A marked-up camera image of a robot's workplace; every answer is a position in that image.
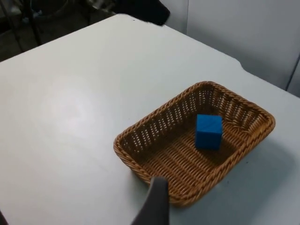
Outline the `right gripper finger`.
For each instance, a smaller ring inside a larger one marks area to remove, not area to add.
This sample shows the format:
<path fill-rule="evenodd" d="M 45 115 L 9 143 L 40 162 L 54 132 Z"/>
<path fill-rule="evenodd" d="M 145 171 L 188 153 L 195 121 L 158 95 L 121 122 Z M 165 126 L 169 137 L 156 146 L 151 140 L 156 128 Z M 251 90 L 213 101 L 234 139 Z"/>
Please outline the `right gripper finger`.
<path fill-rule="evenodd" d="M 131 224 L 169 224 L 169 193 L 167 179 L 164 177 L 153 177 L 151 179 L 146 200 Z"/>

